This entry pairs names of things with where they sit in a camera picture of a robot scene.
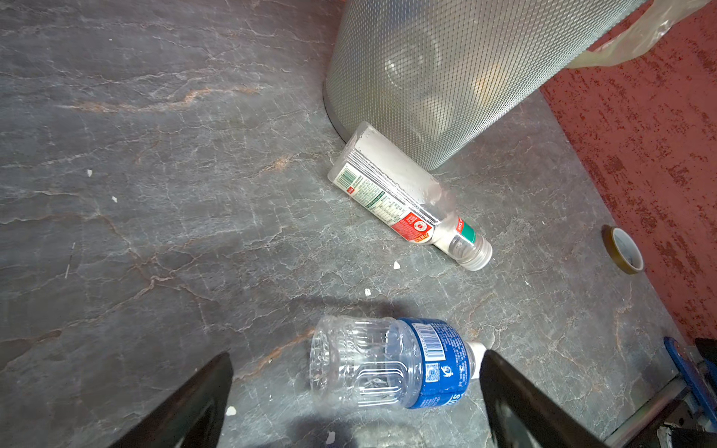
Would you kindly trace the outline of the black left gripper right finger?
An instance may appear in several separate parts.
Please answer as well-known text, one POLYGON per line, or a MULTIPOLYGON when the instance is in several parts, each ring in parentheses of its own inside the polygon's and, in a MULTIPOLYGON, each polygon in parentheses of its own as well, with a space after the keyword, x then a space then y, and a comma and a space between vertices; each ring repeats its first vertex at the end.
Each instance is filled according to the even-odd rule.
POLYGON ((496 351, 485 352, 480 386, 497 447, 605 446, 496 351))

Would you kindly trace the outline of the blue label bottle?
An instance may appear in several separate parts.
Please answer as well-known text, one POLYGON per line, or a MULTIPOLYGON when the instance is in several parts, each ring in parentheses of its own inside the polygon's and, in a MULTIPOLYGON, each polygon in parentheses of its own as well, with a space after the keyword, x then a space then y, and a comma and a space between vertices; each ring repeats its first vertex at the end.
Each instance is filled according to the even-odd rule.
POLYGON ((463 398, 485 354, 440 319, 326 315, 312 338, 309 383, 328 413, 437 408, 463 398))

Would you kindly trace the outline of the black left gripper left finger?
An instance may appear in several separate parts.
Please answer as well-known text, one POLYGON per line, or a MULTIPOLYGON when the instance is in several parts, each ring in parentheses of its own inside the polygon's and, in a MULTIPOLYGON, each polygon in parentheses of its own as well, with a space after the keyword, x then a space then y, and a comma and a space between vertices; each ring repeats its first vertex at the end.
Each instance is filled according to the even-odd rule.
POLYGON ((221 352, 112 445, 217 446, 232 382, 230 355, 221 352))

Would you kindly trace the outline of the green cap slim bottle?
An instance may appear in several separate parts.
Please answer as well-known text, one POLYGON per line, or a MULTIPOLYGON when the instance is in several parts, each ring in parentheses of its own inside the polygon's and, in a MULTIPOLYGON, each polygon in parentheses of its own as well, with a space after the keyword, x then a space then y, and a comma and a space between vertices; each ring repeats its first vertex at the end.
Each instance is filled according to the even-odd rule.
POLYGON ((433 245, 472 272, 492 258, 491 244, 459 216, 450 190, 367 122, 328 179, 408 242, 433 245))

